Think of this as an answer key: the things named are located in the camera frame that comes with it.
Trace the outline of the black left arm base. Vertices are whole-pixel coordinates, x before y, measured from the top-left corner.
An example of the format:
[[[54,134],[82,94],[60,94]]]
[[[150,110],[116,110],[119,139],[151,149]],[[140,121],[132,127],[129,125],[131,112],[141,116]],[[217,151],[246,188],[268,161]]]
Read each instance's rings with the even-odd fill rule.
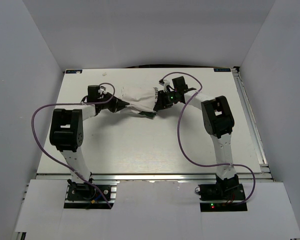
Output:
[[[118,183],[92,179],[90,181],[99,188],[104,197],[91,185],[75,183],[71,179],[68,179],[63,205],[64,209],[109,210],[109,205],[111,207],[114,205]]]

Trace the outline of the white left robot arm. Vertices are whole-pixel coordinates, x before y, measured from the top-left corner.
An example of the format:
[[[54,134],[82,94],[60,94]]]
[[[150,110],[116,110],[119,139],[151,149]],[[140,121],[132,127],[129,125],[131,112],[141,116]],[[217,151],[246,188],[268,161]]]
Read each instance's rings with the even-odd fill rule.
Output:
[[[84,121],[98,115],[102,110],[119,112],[128,102],[106,91],[102,85],[89,85],[84,101],[73,109],[56,108],[52,114],[49,134],[50,144],[55,146],[65,159],[71,173],[69,185],[80,196],[89,200],[95,196],[92,173],[85,163],[81,146],[84,140]]]

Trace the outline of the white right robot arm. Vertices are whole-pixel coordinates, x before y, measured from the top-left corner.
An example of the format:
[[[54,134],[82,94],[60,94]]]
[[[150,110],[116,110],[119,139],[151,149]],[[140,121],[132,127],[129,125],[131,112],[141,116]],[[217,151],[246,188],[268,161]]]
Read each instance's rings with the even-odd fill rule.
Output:
[[[225,96],[212,97],[189,88],[183,76],[172,80],[173,86],[165,79],[159,84],[163,90],[158,91],[154,110],[171,108],[174,104],[191,105],[202,112],[203,125],[210,135],[216,158],[216,195],[226,200],[239,186],[237,172],[233,166],[231,136],[235,125],[229,103]]]

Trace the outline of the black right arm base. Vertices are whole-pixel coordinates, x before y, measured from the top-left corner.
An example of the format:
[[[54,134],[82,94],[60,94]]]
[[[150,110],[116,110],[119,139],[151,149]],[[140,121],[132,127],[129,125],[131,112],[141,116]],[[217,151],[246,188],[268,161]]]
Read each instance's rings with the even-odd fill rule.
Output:
[[[223,212],[247,212],[247,204],[240,202],[246,199],[242,184],[230,190],[222,190],[221,186],[215,184],[200,184],[194,192],[200,199],[200,211],[202,213]]]

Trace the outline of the white green-sleeved t-shirt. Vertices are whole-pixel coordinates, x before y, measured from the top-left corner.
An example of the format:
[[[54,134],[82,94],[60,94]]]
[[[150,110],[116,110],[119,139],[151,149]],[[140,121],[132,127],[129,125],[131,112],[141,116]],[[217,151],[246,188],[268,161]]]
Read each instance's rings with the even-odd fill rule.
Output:
[[[158,101],[159,90],[157,87],[123,87],[119,99],[129,103],[121,114],[135,115],[138,117],[154,118],[157,112],[154,110]]]

